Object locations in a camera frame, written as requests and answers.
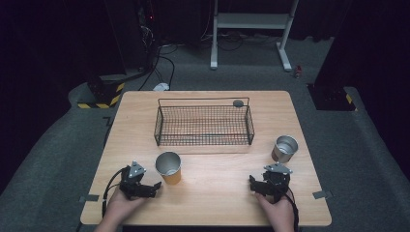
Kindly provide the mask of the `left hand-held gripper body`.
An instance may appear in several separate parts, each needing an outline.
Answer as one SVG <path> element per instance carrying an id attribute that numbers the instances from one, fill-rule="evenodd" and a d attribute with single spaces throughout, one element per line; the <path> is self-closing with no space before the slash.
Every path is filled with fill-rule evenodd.
<path id="1" fill-rule="evenodd" d="M 135 160 L 132 161 L 132 164 L 129 165 L 129 167 L 131 168 L 129 179 L 124 184 L 120 182 L 120 191 L 122 191 L 129 199 L 133 197 L 147 198 L 144 194 L 145 185 L 142 185 L 140 183 L 146 172 L 146 169 Z"/>

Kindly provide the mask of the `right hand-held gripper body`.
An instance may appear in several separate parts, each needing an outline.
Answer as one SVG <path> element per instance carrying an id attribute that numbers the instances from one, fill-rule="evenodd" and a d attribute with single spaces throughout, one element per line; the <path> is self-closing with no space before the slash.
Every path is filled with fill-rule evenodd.
<path id="1" fill-rule="evenodd" d="M 278 202 L 289 190 L 291 169 L 281 163 L 273 163 L 264 166 L 263 180 L 265 181 L 265 195 L 273 197 Z"/>

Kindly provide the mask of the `silver metal cup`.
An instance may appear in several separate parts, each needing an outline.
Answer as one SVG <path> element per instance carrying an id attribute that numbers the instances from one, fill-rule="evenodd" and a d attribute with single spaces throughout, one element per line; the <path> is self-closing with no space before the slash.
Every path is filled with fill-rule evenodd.
<path id="1" fill-rule="evenodd" d="M 279 163 L 286 163 L 298 152 L 298 141 L 290 135 L 282 135 L 277 138 L 272 151 L 272 159 Z"/>

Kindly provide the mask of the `person's left hand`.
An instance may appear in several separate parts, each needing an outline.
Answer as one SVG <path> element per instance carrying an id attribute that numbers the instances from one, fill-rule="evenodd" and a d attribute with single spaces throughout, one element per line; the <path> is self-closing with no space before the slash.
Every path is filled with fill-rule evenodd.
<path id="1" fill-rule="evenodd" d="M 103 220 L 109 225 L 117 227 L 129 218 L 146 201 L 147 198 L 141 197 L 129 199 L 117 188 L 108 201 Z"/>

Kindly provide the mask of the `person's right hand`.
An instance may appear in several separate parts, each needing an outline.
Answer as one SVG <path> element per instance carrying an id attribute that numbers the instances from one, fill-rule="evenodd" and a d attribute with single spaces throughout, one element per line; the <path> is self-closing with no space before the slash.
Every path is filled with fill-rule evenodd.
<path id="1" fill-rule="evenodd" d="M 280 201 L 272 204 L 267 198 L 260 193 L 255 193 L 259 205 L 265 212 L 265 215 L 270 222 L 275 232 L 294 232 L 294 211 L 293 205 L 290 202 L 292 195 L 287 192 Z"/>

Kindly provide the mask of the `orange metal cup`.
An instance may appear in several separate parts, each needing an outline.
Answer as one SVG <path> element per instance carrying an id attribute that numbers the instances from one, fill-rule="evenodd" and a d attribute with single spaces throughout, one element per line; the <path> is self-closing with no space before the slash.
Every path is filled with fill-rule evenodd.
<path id="1" fill-rule="evenodd" d="M 155 161 L 155 168 L 169 185 L 176 185 L 181 181 L 182 161 L 174 152 L 164 152 Z"/>

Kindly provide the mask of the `grey tape strip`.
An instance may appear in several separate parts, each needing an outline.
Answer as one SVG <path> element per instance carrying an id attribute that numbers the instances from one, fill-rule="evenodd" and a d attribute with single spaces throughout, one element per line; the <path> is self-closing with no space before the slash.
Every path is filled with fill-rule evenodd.
<path id="1" fill-rule="evenodd" d="M 78 202 L 85 203 L 87 201 L 98 202 L 100 196 L 96 194 L 87 194 L 79 197 Z"/>
<path id="2" fill-rule="evenodd" d="M 312 195 L 315 199 L 320 199 L 320 198 L 329 199 L 334 196 L 330 190 L 320 190 L 320 191 L 314 192 Z"/>

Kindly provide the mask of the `black yellow striped base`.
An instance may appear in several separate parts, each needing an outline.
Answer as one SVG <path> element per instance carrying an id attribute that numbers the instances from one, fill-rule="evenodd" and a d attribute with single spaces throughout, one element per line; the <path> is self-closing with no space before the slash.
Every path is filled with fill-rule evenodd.
<path id="1" fill-rule="evenodd" d="M 317 110 L 355 111 L 351 96 L 343 88 L 309 84 L 307 89 Z"/>
<path id="2" fill-rule="evenodd" d="M 82 109 L 111 108 L 114 107 L 121 97 L 125 87 L 124 82 L 104 82 L 100 77 L 94 77 L 87 81 L 87 88 L 92 96 L 91 100 L 81 100 L 77 106 Z"/>

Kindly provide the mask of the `dark equipment rack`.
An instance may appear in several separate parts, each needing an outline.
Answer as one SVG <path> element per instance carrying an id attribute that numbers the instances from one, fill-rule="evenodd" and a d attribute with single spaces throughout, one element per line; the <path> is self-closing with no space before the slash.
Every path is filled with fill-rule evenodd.
<path id="1" fill-rule="evenodd" d="M 154 67 L 154 59 L 159 52 L 159 25 L 156 16 L 154 0 L 132 0 L 136 13 L 139 33 L 142 40 L 143 55 L 145 58 L 144 71 Z"/>

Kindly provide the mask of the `dark column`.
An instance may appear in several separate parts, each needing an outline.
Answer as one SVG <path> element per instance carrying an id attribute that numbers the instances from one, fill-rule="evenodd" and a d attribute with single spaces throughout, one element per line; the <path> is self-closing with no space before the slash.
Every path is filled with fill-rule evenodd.
<path id="1" fill-rule="evenodd" d="M 382 22 L 384 0 L 351 0 L 349 10 L 315 79 L 314 85 L 342 88 L 364 64 Z"/>

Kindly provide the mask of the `white metal stand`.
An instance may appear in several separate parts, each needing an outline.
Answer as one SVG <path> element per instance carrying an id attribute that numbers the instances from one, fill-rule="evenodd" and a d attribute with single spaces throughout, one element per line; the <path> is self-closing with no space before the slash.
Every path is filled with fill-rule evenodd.
<path id="1" fill-rule="evenodd" d="M 213 33 L 210 56 L 210 69 L 218 68 L 218 30 L 219 29 L 267 29 L 281 30 L 281 41 L 276 43 L 278 55 L 286 72 L 292 71 L 292 66 L 285 51 L 288 36 L 295 18 L 300 0 L 292 0 L 287 14 L 241 14 L 220 13 L 219 0 L 214 0 Z"/>

